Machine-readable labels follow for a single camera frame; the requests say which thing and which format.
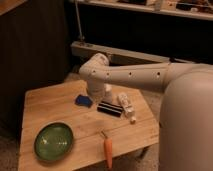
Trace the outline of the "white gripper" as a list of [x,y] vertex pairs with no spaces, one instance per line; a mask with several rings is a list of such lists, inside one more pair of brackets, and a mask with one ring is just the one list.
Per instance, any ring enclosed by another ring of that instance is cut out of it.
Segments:
[[105,96],[105,84],[99,82],[88,81],[87,82],[87,93],[90,98],[99,103]]

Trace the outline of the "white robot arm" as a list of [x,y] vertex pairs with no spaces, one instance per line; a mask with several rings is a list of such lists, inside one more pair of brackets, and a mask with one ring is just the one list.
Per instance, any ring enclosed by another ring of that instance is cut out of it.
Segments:
[[161,95],[158,171],[213,171],[213,65],[111,66],[98,53],[79,74],[90,88],[108,83]]

